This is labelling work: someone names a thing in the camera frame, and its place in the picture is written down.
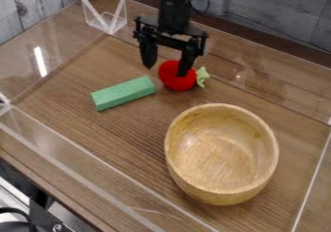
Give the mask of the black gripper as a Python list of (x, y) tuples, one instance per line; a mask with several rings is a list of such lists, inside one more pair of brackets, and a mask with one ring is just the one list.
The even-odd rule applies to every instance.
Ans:
[(194, 23), (183, 32), (164, 29), (153, 15), (135, 18), (133, 36), (137, 38), (143, 64), (152, 69), (159, 59), (159, 46), (181, 50), (177, 76), (184, 77), (199, 56), (204, 55), (208, 34)]

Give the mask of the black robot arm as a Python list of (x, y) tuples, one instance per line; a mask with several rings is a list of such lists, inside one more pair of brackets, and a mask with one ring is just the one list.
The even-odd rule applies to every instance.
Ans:
[(135, 19), (133, 36), (140, 43), (144, 66), (152, 69), (159, 59), (159, 46), (181, 51), (177, 76), (184, 77), (199, 56), (204, 55), (208, 34), (191, 23), (192, 0), (160, 0), (157, 16)]

